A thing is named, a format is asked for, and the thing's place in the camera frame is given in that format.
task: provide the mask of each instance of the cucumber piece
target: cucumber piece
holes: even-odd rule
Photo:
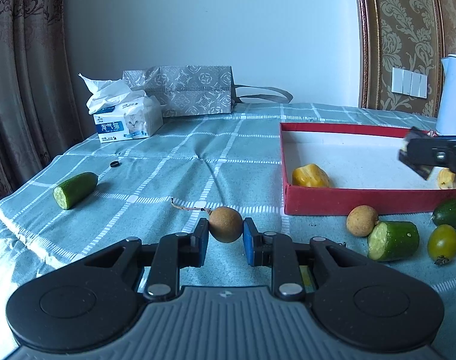
[[[456,229],[456,199],[450,199],[438,205],[431,219],[436,226],[450,225]]]
[[[63,210],[69,210],[92,193],[97,184],[98,176],[95,173],[80,173],[57,185],[53,190],[53,196]]]
[[[419,246],[417,227],[411,222],[380,222],[368,237],[368,257],[394,261],[411,257]]]

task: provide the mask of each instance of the green cherry tomato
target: green cherry tomato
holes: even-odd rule
[[[440,266],[456,257],[456,230],[453,226],[440,225],[431,233],[428,254]]]

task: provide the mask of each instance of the cat picture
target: cat picture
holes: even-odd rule
[[[125,124],[128,127],[128,133],[132,134],[136,131],[143,131],[146,133],[145,116],[143,110],[139,110],[136,114],[126,115]]]

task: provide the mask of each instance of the yellow fruit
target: yellow fruit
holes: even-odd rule
[[[329,188],[331,186],[328,175],[314,163],[294,169],[293,185],[316,188]]]
[[[456,188],[456,175],[448,168],[443,168],[438,173],[437,183],[442,190],[452,190]]]

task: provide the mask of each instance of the blue gripper pad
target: blue gripper pad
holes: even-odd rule
[[[208,249],[208,239],[210,237],[210,232],[209,232],[209,225],[206,224],[206,226],[203,228],[203,232],[200,235],[200,262],[199,266],[203,266],[204,264],[204,259],[206,257],[206,250]]]
[[[254,251],[253,251],[253,237],[251,237],[251,232],[249,231],[249,226],[246,223],[246,220],[243,221],[243,246],[245,248],[246,260],[248,260],[248,265],[254,266]]]

